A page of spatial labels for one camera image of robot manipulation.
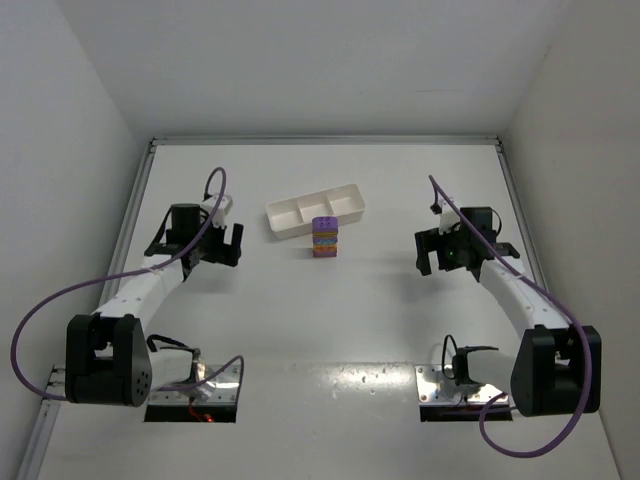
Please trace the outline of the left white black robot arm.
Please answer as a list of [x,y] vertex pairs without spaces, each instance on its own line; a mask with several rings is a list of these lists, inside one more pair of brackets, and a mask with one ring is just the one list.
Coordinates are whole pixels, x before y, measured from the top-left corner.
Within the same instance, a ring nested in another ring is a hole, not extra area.
[[153,391],[190,393],[207,383],[199,349],[145,330],[201,262],[235,267],[243,227],[225,218],[229,195],[172,205],[144,252],[139,274],[90,315],[67,326],[65,395],[76,404],[138,407]]

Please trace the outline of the left aluminium frame rail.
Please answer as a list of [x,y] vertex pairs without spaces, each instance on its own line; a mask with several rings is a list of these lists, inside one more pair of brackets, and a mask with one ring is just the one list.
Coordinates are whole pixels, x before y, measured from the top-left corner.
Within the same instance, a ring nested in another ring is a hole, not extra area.
[[[144,191],[149,178],[156,147],[151,141],[145,148],[136,173],[131,195],[125,210],[114,253],[108,273],[124,271],[129,252],[133,228],[135,227]],[[23,459],[16,476],[17,479],[37,479],[46,455],[49,440],[53,433],[61,403],[56,400],[43,399],[32,429]]]

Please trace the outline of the purple lego brick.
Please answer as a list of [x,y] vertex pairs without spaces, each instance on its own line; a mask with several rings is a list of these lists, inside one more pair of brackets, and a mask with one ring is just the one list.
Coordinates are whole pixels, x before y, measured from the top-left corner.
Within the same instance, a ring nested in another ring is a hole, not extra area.
[[313,234],[336,234],[338,232],[339,223],[335,216],[317,216],[312,220]]

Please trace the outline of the yellow striped lego brick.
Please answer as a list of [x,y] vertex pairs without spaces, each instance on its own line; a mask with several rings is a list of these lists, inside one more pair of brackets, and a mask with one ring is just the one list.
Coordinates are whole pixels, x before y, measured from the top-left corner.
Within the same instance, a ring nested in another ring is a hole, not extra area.
[[338,234],[336,232],[320,232],[320,233],[314,233],[312,238],[313,240],[315,238],[337,238],[338,239]]

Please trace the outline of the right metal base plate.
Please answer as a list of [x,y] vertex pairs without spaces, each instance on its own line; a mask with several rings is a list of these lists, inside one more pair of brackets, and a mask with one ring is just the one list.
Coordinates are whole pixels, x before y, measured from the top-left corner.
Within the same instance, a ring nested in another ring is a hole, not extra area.
[[480,407],[500,391],[490,384],[457,386],[446,377],[450,366],[428,364],[415,367],[416,387],[420,407]]

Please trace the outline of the white three-compartment tray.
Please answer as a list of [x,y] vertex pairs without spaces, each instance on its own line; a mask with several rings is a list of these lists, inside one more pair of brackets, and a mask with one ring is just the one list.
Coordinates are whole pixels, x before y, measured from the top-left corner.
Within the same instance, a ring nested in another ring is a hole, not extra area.
[[271,202],[266,205],[266,216],[274,235],[280,239],[312,233],[316,217],[333,216],[343,226],[359,221],[366,203],[355,183],[318,192]]

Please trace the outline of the back aluminium frame rail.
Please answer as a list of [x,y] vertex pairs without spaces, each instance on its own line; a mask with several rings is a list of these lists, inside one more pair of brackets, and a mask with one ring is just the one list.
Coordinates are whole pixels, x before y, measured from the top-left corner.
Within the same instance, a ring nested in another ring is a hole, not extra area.
[[191,135],[156,137],[164,145],[491,145],[496,135]]

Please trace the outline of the metal base plate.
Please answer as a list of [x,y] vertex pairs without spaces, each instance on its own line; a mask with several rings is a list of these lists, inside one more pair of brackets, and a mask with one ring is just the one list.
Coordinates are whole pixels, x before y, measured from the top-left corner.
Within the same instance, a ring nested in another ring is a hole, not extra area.
[[147,400],[154,407],[233,407],[238,400],[241,377],[244,374],[243,363],[236,360],[218,375],[189,392],[155,391]]
[[420,407],[480,407],[500,391],[490,384],[457,386],[446,377],[450,366],[428,364],[415,367],[416,387]]

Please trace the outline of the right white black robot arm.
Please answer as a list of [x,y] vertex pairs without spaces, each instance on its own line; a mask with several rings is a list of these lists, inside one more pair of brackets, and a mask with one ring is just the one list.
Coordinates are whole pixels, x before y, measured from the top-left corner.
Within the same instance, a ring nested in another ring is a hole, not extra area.
[[415,235],[416,267],[464,269],[496,300],[520,340],[516,356],[494,346],[456,347],[446,373],[456,385],[489,383],[514,400],[526,417],[569,414],[584,400],[585,412],[600,407],[602,341],[591,326],[577,328],[530,285],[516,248],[501,242],[501,227],[490,207],[459,213],[435,204],[436,228]]

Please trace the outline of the thin purple lego plate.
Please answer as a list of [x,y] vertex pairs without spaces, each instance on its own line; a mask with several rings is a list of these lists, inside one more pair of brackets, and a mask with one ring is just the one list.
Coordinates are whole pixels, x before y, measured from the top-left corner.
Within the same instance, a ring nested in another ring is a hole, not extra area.
[[313,251],[312,253],[314,258],[336,258],[338,256],[337,251]]

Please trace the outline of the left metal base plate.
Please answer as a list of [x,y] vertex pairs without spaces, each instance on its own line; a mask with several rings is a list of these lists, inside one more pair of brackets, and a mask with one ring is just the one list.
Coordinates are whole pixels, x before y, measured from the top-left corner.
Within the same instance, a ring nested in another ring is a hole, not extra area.
[[155,391],[147,400],[154,407],[233,407],[238,400],[241,377],[244,374],[243,363],[236,360],[218,375],[189,392]]

